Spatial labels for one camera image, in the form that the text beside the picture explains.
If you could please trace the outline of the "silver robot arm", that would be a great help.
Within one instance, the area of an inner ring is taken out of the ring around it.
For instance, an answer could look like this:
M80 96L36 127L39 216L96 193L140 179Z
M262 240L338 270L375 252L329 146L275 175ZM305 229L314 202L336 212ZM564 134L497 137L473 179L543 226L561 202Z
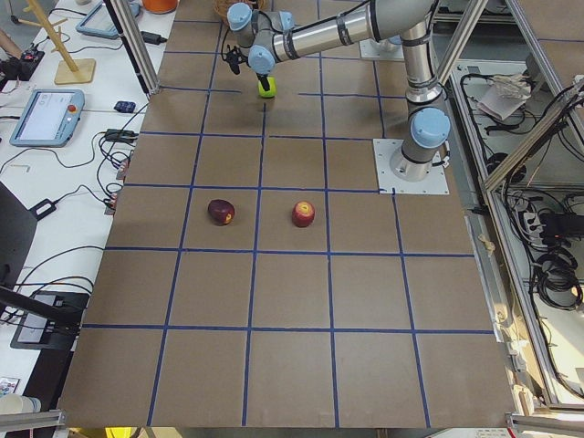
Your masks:
M349 10L303 26L287 11L264 12L245 2L231 5L226 14L236 44L226 61L234 73L247 64L259 88L272 89L275 65L329 49L372 39L401 41L408 87L408 133L391 156L391 170L400 179L417 183L433 166L445 144L451 122L443 110L443 87L433 68L430 24L434 1L363 1Z

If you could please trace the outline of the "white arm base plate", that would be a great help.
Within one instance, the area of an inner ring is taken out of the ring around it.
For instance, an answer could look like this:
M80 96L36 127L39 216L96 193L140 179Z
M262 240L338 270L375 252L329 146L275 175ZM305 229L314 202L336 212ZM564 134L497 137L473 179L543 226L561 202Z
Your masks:
M362 59L391 62L402 62L404 60L402 45L394 44L389 39L381 42L367 39L360 41L359 45Z
M402 155L401 139L374 139L378 191L386 194L448 195L443 157L436 151L425 164L409 162Z

